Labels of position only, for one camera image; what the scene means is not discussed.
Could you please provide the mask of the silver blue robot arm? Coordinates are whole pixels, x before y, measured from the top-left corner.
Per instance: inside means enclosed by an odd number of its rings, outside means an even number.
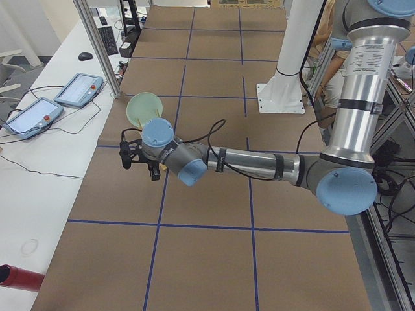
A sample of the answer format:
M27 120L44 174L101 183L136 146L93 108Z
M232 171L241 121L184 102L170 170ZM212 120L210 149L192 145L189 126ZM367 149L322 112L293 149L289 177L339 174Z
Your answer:
M260 154L183 141L162 118L147 122L139 149L188 186L211 168L232 171L261 181L287 181L312 192L334 213L359 214L377 196L370 145L396 47L409 35L413 16L413 1L337 5L332 41L350 54L336 113L328 118L330 141L319 155Z

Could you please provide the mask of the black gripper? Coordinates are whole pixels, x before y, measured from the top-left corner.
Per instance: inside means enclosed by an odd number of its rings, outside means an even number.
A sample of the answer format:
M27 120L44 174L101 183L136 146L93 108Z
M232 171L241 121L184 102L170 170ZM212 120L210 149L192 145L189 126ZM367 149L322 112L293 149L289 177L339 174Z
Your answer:
M148 159L149 161L153 161L154 163L151 163L149 165L149 172L150 172L150 177L151 177L151 181L158 181L161 177L160 174L160 167L159 167L159 158L158 155L160 153L160 149L159 148L153 148L147 144L145 144L144 142L141 143L141 152L144 155L144 157L146 159Z

